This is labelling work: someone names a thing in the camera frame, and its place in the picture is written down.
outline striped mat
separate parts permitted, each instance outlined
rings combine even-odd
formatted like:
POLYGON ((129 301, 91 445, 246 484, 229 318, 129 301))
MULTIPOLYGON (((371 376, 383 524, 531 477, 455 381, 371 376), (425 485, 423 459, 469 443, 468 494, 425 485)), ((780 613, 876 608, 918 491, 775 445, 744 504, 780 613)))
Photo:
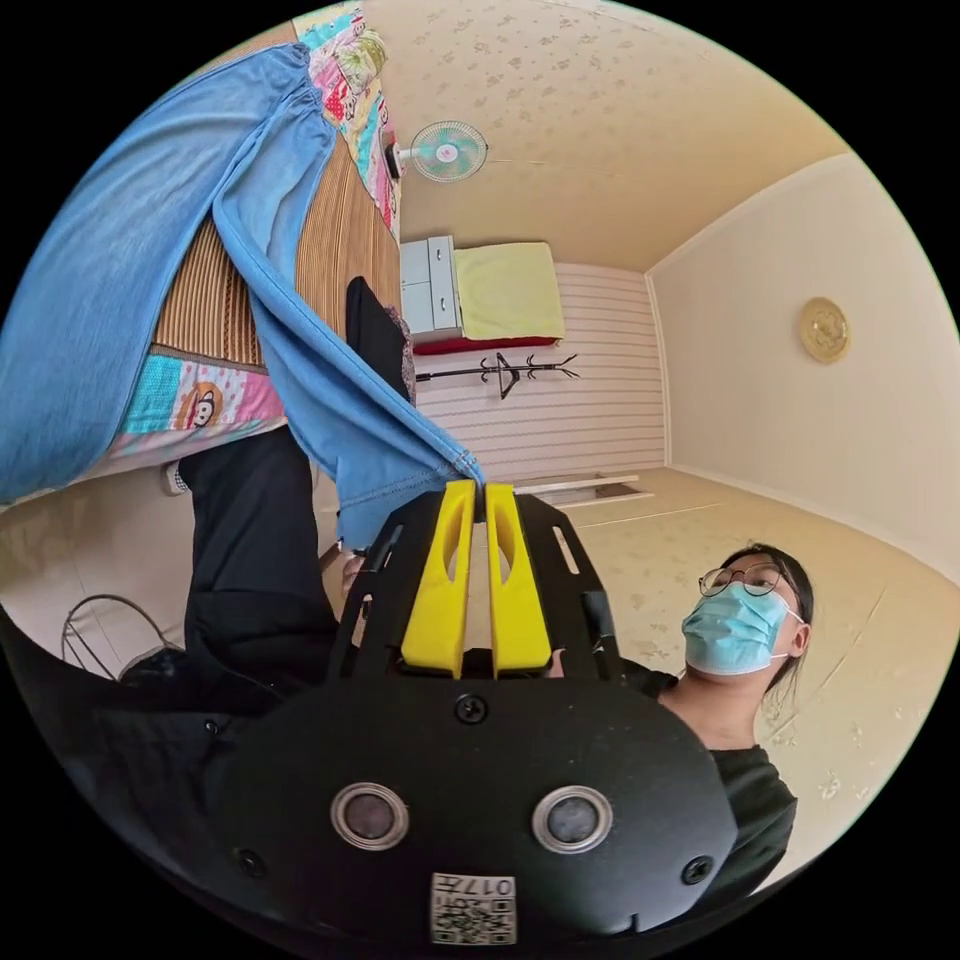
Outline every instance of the striped mat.
MULTIPOLYGON (((400 249, 337 136, 297 249, 296 289, 346 338, 347 285, 357 276, 385 307, 400 306, 400 249)), ((187 251, 160 312, 153 353, 262 370, 246 284, 208 217, 187 251)))

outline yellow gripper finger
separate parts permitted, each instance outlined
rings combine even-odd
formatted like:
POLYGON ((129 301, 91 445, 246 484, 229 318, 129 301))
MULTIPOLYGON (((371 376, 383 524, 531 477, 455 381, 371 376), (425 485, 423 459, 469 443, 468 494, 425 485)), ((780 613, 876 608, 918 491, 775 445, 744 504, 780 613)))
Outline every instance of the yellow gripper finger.
POLYGON ((486 509, 494 676, 541 670, 550 661, 550 638, 513 487, 488 483, 486 509), (501 550, 510 567, 505 579, 501 550))
POLYGON ((415 670, 446 673, 457 680, 463 667, 476 489, 472 480, 447 484, 400 648, 406 664, 415 670), (457 563, 451 572, 454 554, 457 563))

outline black hair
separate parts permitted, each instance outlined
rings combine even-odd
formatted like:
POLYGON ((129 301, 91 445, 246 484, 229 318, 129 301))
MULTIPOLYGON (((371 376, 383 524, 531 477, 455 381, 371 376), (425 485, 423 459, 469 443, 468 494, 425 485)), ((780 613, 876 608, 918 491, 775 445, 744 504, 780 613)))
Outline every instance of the black hair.
MULTIPOLYGON (((797 614, 804 623, 812 627, 813 584, 810 582, 807 571, 803 569, 803 565, 796 557, 790 556, 789 553, 785 553, 777 547, 771 547, 768 543, 750 543, 742 550, 738 550, 736 553, 727 557, 722 566, 729 567, 731 563, 736 563, 738 560, 754 554, 769 557, 774 562, 780 571, 780 576, 790 584, 793 592, 797 595, 797 614)), ((797 671, 800 669, 800 664, 806 655, 807 652, 804 650, 799 657, 787 657, 780 669, 773 675, 773 679, 768 684, 766 692, 770 693, 771 690, 778 687, 788 677, 792 677, 793 682, 796 683, 797 671)))

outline white shoe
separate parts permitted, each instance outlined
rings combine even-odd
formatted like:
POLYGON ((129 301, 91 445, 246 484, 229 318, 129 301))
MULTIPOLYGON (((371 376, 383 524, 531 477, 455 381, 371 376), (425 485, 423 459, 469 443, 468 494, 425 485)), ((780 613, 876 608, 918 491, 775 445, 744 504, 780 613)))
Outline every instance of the white shoe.
POLYGON ((189 493, 190 488, 183 482, 180 476, 180 461, 168 463, 160 474, 160 483, 163 492, 168 497, 179 497, 182 493, 189 493))

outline metal stand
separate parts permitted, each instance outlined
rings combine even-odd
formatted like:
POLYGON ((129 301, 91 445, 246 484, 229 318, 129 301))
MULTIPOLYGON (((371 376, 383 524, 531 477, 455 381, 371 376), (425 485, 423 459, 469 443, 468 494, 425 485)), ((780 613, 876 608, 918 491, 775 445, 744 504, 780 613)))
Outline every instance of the metal stand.
POLYGON ((479 367, 466 367, 462 370, 443 370, 439 373, 418 373, 417 374, 417 383, 422 383, 425 380, 434 380, 437 377, 463 377, 471 373, 479 373, 480 379, 486 383, 487 377, 491 373, 496 373, 497 381, 500 384, 500 399, 505 400, 507 394, 514 388, 514 386, 520 382, 520 374, 525 373, 527 379, 536 380, 537 378, 534 374, 540 372, 541 370, 559 370, 560 373, 564 374, 566 377, 571 380, 579 380, 580 374, 575 373, 573 370, 567 369, 567 364, 571 360, 575 360, 577 354, 573 354, 570 357, 567 357, 566 360, 562 360, 559 363, 534 363, 533 354, 531 353, 527 357, 527 362, 520 365, 514 365, 507 361, 502 353, 497 354, 497 365, 491 366, 487 363, 487 358, 484 357, 480 361, 479 367), (509 375, 509 382, 504 386, 504 374, 509 375))

